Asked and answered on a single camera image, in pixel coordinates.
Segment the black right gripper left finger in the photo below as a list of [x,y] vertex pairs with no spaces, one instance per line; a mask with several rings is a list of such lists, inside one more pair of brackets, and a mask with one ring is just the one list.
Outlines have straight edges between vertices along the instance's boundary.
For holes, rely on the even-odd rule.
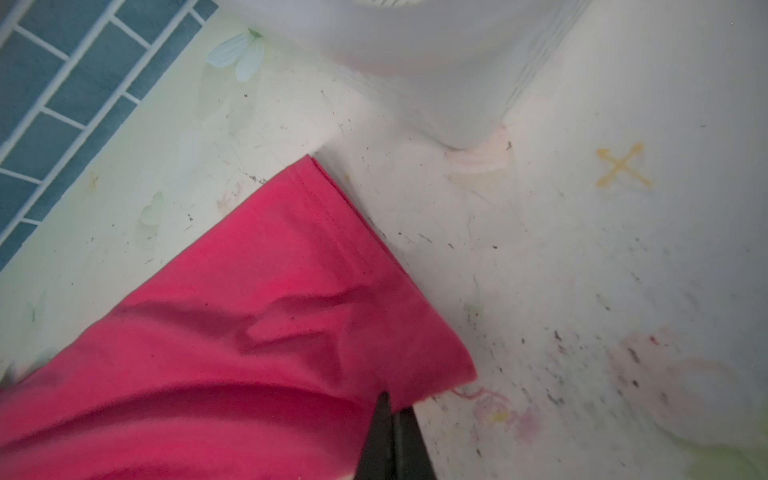
[[396,477],[393,412],[390,397],[382,392],[374,408],[354,480],[392,480]]

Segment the magenta t shirt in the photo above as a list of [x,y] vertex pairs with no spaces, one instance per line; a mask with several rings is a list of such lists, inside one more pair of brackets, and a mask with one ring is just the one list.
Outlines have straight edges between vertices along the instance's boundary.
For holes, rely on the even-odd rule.
[[469,352],[312,157],[1,394],[5,479],[337,479]]

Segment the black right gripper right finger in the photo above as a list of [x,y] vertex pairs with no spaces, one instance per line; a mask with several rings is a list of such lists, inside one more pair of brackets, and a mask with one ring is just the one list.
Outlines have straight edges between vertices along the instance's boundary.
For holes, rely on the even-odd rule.
[[394,414],[393,456],[397,480],[437,479],[412,407]]

